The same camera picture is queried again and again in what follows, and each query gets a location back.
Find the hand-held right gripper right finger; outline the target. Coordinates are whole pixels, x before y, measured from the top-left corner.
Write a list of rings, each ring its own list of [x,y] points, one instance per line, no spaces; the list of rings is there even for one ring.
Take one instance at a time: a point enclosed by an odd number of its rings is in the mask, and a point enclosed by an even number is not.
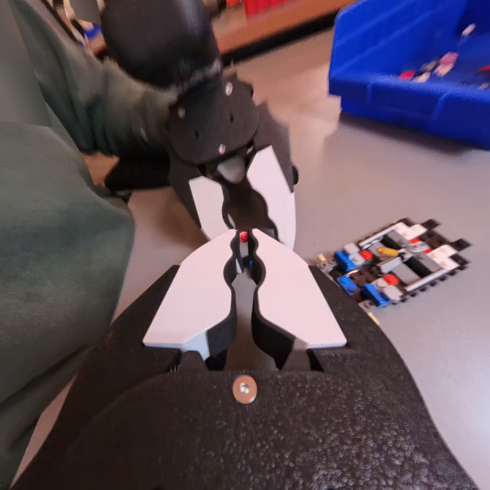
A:
[[[344,347],[347,340],[309,265],[259,229],[251,230],[259,318],[292,336],[297,350]]]

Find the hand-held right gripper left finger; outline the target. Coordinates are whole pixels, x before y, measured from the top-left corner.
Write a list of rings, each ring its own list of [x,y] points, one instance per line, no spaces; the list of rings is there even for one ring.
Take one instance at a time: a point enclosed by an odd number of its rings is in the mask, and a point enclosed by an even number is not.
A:
[[[229,230],[183,260],[143,337],[146,347],[214,357],[233,344],[238,232]]]

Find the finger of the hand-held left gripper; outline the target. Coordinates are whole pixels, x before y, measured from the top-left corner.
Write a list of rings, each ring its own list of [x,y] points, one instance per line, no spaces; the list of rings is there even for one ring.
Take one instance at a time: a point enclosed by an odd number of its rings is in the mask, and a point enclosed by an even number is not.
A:
[[[271,145],[255,153],[247,169],[247,180],[265,204],[266,215],[273,225],[276,239],[294,249],[297,231],[296,197]]]
[[[199,176],[189,181],[189,187],[199,227],[209,241],[235,228],[228,212],[227,189],[221,183]]]

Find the black blue lego subassembly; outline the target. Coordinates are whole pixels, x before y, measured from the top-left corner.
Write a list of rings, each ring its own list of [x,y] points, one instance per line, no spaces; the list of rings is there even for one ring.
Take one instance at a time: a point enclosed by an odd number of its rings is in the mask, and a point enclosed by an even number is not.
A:
[[[251,268],[252,259],[249,252],[249,236],[247,231],[237,232],[237,241],[234,244],[235,264],[237,274],[242,274]]]

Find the lego car model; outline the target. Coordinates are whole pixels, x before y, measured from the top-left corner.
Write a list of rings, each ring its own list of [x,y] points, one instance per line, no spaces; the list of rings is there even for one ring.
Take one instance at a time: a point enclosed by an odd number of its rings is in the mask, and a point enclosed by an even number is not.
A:
[[[405,303],[468,267],[462,252],[472,243],[448,239],[439,226],[406,217],[329,258],[319,254],[316,267],[374,318],[376,309]]]

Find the blue plastic bin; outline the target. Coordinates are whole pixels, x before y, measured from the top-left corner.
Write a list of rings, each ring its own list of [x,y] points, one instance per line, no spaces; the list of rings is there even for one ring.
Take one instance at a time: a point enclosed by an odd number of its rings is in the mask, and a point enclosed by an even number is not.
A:
[[[413,83],[399,71],[449,47],[458,28],[489,24],[489,1],[359,1],[335,20],[329,93],[343,112],[489,150],[489,90]]]

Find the lego pieces pile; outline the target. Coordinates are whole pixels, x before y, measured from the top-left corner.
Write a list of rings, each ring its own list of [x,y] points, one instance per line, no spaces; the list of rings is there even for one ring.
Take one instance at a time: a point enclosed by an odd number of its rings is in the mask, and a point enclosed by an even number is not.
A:
[[[458,28],[449,47],[426,50],[399,71],[401,81],[438,83],[489,90],[489,24],[470,23]]]

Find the red bin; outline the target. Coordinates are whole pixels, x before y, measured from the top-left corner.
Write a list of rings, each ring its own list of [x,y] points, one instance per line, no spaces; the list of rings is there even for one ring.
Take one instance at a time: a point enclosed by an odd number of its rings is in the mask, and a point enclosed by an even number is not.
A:
[[[295,1],[242,1],[248,17],[266,13]]]

